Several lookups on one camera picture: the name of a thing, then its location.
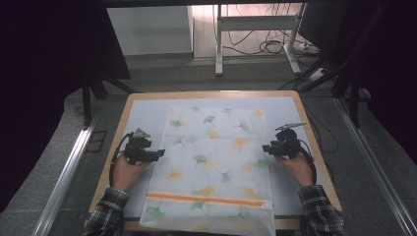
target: metal frame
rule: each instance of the metal frame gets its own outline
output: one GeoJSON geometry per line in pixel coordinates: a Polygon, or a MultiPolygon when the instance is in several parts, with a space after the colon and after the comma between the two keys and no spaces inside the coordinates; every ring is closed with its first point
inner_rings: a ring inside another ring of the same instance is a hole
{"type": "Polygon", "coordinates": [[[295,16],[255,16],[255,17],[222,17],[221,5],[217,5],[217,45],[215,53],[215,74],[223,74],[223,56],[221,45],[221,33],[223,31],[244,31],[244,30],[291,30],[288,44],[283,48],[288,58],[294,75],[300,75],[301,70],[297,60],[292,53],[295,37],[300,27],[300,22],[305,8],[305,3],[295,16]]]}
{"type": "Polygon", "coordinates": [[[80,132],[77,141],[71,150],[70,156],[68,157],[67,163],[65,164],[64,169],[62,170],[61,175],[59,176],[59,179],[52,191],[52,194],[49,197],[49,200],[46,203],[46,206],[31,235],[48,235],[49,230],[51,229],[55,217],[59,211],[59,208],[64,201],[65,195],[67,194],[68,188],[70,187],[71,181],[77,170],[77,166],[83,155],[84,149],[87,146],[89,137],[91,136],[95,123],[97,122],[97,117],[100,110],[101,106],[98,107],[97,113],[95,114],[91,124],[80,132]]]}
{"type": "Polygon", "coordinates": [[[342,101],[342,98],[335,97],[333,100],[340,114],[342,115],[343,120],[347,125],[347,128],[352,134],[353,139],[356,142],[356,145],[362,152],[362,155],[364,156],[371,173],[374,175],[375,180],[380,186],[381,192],[383,192],[383,195],[386,198],[387,203],[389,204],[389,207],[391,208],[393,214],[395,215],[399,223],[399,226],[402,228],[404,235],[417,235],[417,228],[413,218],[411,217],[410,213],[408,212],[408,209],[402,202],[401,197],[396,193],[396,190],[393,188],[391,182],[389,181],[385,172],[381,168],[378,159],[369,147],[368,142],[363,136],[361,130],[356,128],[355,124],[350,119],[349,109],[347,108],[346,104],[342,101]]]}

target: wooden floor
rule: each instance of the wooden floor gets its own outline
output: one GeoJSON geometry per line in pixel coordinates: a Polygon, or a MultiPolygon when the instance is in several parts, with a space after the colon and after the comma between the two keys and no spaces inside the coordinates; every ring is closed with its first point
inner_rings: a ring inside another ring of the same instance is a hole
{"type": "MultiPolygon", "coordinates": [[[[271,16],[271,15],[296,15],[301,4],[242,4],[222,5],[222,16],[271,16]]],[[[217,6],[193,6],[194,18],[194,57],[208,58],[215,57],[215,41],[217,32],[216,18],[217,6]]],[[[230,31],[222,33],[223,55],[224,56],[247,56],[245,53],[257,53],[260,51],[260,44],[266,40],[283,40],[283,33],[278,30],[272,31],[230,31]]],[[[269,51],[278,52],[281,45],[275,44],[268,47],[269,51]]],[[[256,55],[271,55],[270,53],[259,53],[256,55]]]]}

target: hand-mounted device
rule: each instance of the hand-mounted device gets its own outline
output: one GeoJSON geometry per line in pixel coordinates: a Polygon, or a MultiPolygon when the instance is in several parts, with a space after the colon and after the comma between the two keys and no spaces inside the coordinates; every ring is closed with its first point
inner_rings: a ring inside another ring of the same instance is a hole
{"type": "Polygon", "coordinates": [[[113,154],[113,158],[110,163],[110,172],[109,172],[109,183],[112,186],[113,181],[113,171],[114,165],[117,160],[117,155],[120,152],[120,147],[123,142],[129,138],[129,142],[126,143],[125,150],[123,151],[124,156],[126,157],[129,164],[137,165],[142,162],[153,162],[158,161],[160,157],[165,154],[165,149],[159,149],[157,151],[145,150],[149,148],[152,144],[152,141],[149,141],[147,138],[150,138],[150,135],[147,132],[138,128],[135,132],[131,132],[123,137],[120,141],[119,146],[116,148],[113,154]]]}
{"type": "Polygon", "coordinates": [[[297,133],[291,128],[305,125],[306,123],[294,123],[286,124],[281,127],[276,128],[278,132],[276,136],[276,141],[271,141],[270,146],[262,146],[264,152],[267,152],[271,155],[283,156],[288,155],[289,158],[294,158],[299,151],[301,151],[307,158],[307,161],[310,165],[310,168],[313,172],[313,183],[316,184],[317,181],[317,172],[316,166],[313,161],[313,157],[307,153],[300,145],[300,140],[297,139],[297,133]]]}

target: person's hand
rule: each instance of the person's hand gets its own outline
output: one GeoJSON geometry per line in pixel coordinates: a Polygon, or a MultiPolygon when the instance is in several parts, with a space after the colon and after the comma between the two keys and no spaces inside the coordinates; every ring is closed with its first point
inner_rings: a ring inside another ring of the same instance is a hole
{"type": "Polygon", "coordinates": [[[313,173],[309,166],[306,156],[298,152],[294,158],[287,159],[282,156],[276,156],[275,159],[282,163],[297,181],[300,188],[314,185],[313,173]]]}
{"type": "Polygon", "coordinates": [[[113,188],[127,193],[141,172],[150,164],[151,162],[142,162],[139,165],[131,165],[123,153],[120,154],[114,165],[113,188]]]}

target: person's left hand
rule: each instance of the person's left hand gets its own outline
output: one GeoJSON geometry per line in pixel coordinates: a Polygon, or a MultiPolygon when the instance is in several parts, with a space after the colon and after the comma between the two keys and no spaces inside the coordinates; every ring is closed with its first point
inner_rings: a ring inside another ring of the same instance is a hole
{"type": "Polygon", "coordinates": [[[139,165],[129,164],[126,157],[121,153],[114,165],[113,188],[127,193],[142,171],[150,164],[151,162],[142,162],[139,165]]]}

